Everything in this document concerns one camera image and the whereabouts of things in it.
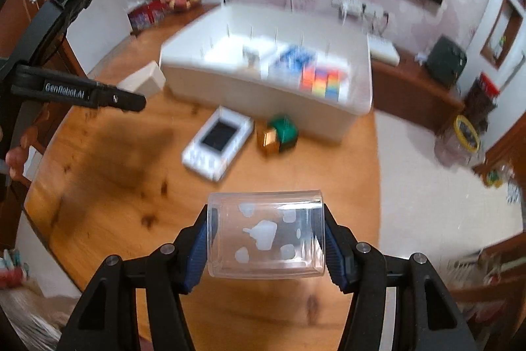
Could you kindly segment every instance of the wall shelf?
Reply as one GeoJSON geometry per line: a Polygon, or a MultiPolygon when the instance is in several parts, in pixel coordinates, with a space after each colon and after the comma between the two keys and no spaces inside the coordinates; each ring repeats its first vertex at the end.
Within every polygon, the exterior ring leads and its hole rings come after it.
{"type": "Polygon", "coordinates": [[[515,42],[526,11],[519,0],[502,0],[502,6],[480,55],[499,69],[515,42]]]}
{"type": "Polygon", "coordinates": [[[526,9],[519,0],[509,0],[511,4],[514,6],[515,10],[520,14],[521,17],[524,17],[526,15],[526,9]]]}

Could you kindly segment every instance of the wood grain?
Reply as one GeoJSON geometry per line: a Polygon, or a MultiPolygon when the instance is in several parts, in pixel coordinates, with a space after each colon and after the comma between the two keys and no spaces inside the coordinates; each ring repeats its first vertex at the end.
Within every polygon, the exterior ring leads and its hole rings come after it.
{"type": "MultiPolygon", "coordinates": [[[[156,38],[143,32],[115,58],[104,75],[107,82],[118,82],[152,60],[159,35],[174,33],[154,32],[156,38]]],[[[88,284],[109,254],[144,256],[173,241],[213,191],[321,189],[336,221],[359,240],[377,245],[380,172],[372,113],[357,120],[340,146],[300,137],[294,150],[265,158],[252,136],[226,178],[213,184],[180,161],[213,111],[168,91],[149,99],[142,113],[70,110],[41,161],[25,208],[78,287],[88,284]]],[[[337,348],[350,296],[341,295],[328,274],[247,281],[205,272],[181,300],[196,349],[318,350],[337,348]]],[[[138,321],[141,335],[149,338],[142,291],[138,321]]]]}

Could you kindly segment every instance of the hand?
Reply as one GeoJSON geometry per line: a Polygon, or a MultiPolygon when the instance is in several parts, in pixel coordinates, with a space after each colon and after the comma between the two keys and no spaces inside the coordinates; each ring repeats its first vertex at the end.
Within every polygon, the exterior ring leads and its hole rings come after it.
{"type": "Polygon", "coordinates": [[[29,127],[20,138],[20,146],[11,149],[5,156],[5,162],[9,166],[9,175],[14,181],[18,181],[25,186],[30,186],[31,182],[24,177],[24,164],[30,156],[30,146],[40,147],[38,143],[38,128],[36,124],[47,121],[49,119],[49,110],[47,105],[44,105],[38,118],[35,120],[35,125],[29,127]]]}

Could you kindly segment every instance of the yellow lid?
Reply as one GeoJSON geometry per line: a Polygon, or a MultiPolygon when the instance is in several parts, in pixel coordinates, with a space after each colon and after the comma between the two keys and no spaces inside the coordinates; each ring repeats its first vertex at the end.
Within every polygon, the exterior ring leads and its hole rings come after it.
{"type": "Polygon", "coordinates": [[[480,148],[480,137],[475,127],[464,115],[458,115],[453,123],[453,129],[460,144],[472,154],[480,148]]]}

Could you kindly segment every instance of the finger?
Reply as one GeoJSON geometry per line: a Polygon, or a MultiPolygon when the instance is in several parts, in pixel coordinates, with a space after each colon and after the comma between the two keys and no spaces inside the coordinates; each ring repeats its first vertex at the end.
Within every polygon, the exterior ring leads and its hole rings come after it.
{"type": "Polygon", "coordinates": [[[22,169],[11,168],[9,170],[9,175],[11,176],[11,179],[14,180],[15,182],[20,182],[27,187],[31,185],[31,181],[24,177],[24,167],[22,167],[22,169]]]}
{"type": "Polygon", "coordinates": [[[5,162],[10,167],[23,167],[29,156],[29,148],[23,149],[19,146],[7,152],[7,155],[5,156],[5,162]]]}
{"type": "Polygon", "coordinates": [[[49,103],[43,105],[38,117],[35,119],[35,124],[46,122],[49,119],[49,103]]]}
{"type": "Polygon", "coordinates": [[[20,146],[22,148],[27,149],[29,146],[32,146],[36,143],[38,139],[38,128],[36,126],[29,127],[26,131],[24,131],[24,134],[22,134],[22,138],[20,138],[20,146]]]}

